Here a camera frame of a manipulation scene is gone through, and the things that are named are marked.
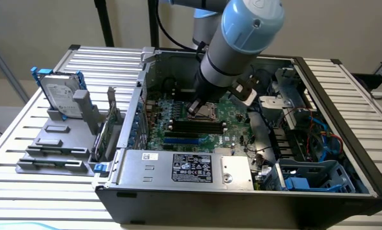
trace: black pole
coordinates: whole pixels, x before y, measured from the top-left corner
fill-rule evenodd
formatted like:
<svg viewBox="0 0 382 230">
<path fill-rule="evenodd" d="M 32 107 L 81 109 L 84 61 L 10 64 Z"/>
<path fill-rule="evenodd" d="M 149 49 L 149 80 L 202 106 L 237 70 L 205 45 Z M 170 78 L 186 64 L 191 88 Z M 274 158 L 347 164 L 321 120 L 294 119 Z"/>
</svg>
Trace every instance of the black pole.
<svg viewBox="0 0 382 230">
<path fill-rule="evenodd" d="M 158 24 L 155 19 L 155 0 L 147 0 L 147 23 L 150 27 L 151 47 L 159 48 Z"/>
<path fill-rule="evenodd" d="M 97 8 L 97 13 L 98 13 L 104 42 L 106 44 L 106 47 L 114 47 L 106 1 L 105 0 L 94 0 L 94 6 Z"/>
</svg>

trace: slotted metal platform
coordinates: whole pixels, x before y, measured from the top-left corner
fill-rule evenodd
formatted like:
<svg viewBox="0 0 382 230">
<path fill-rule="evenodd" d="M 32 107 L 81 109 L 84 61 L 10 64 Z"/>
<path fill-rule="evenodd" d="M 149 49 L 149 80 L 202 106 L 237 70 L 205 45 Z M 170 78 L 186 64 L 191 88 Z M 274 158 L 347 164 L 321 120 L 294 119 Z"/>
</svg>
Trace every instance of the slotted metal platform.
<svg viewBox="0 0 382 230">
<path fill-rule="evenodd" d="M 141 67 L 141 50 L 85 47 L 68 51 L 56 71 L 81 70 L 93 103 L 108 109 L 106 89 L 116 87 L 118 108 L 125 111 Z M 382 172 L 382 111 L 348 72 L 330 60 L 305 59 L 347 124 Z M 0 223 L 41 222 L 65 230 L 124 229 L 97 199 L 92 177 L 16 174 L 16 162 L 46 119 L 48 102 L 38 90 L 0 138 Z M 178 227 L 125 226 L 126 229 Z M 354 216 L 331 230 L 382 230 L 382 212 Z"/>
</svg>

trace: power supply label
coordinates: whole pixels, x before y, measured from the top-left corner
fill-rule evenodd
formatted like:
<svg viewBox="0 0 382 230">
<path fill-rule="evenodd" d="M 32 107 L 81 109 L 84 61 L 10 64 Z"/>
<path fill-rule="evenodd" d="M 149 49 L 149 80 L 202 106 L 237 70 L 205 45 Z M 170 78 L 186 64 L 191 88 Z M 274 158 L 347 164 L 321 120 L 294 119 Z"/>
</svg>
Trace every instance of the power supply label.
<svg viewBox="0 0 382 230">
<path fill-rule="evenodd" d="M 211 183 L 210 155 L 174 154 L 171 180 Z"/>
</svg>

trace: metal pole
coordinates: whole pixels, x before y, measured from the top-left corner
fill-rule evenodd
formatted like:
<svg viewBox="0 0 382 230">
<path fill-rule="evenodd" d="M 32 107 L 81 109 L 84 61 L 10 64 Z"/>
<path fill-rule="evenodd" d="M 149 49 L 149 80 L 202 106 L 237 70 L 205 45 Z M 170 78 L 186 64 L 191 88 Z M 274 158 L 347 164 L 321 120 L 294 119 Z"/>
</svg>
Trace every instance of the metal pole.
<svg viewBox="0 0 382 230">
<path fill-rule="evenodd" d="M 24 90 L 24 87 L 21 86 L 16 77 L 13 76 L 13 74 L 12 74 L 4 60 L 1 59 L 1 57 L 0 57 L 0 70 L 2 71 L 2 73 L 6 77 L 6 80 L 8 80 L 9 84 L 12 85 L 20 99 L 22 100 L 24 103 L 26 103 L 29 100 L 29 96 Z"/>
<path fill-rule="evenodd" d="M 94 0 L 94 6 L 97 8 L 97 13 L 98 13 L 104 42 L 105 42 L 108 47 L 114 47 L 106 1 L 105 0 Z"/>
<path fill-rule="evenodd" d="M 159 48 L 159 33 L 155 19 L 155 0 L 147 0 L 147 23 L 150 28 L 151 47 Z"/>
</svg>

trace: motherboard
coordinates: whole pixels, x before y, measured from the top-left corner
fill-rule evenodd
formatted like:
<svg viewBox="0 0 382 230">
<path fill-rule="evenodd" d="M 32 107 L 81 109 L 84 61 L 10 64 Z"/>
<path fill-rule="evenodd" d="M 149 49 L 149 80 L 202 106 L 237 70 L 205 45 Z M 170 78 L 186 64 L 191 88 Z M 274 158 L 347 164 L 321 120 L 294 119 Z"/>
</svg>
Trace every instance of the motherboard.
<svg viewBox="0 0 382 230">
<path fill-rule="evenodd" d="M 146 101 L 149 121 L 147 150 L 210 152 L 253 157 L 253 139 L 247 115 L 235 109 L 225 95 L 206 103 L 195 115 L 186 112 L 187 102 L 171 96 L 150 95 Z"/>
</svg>

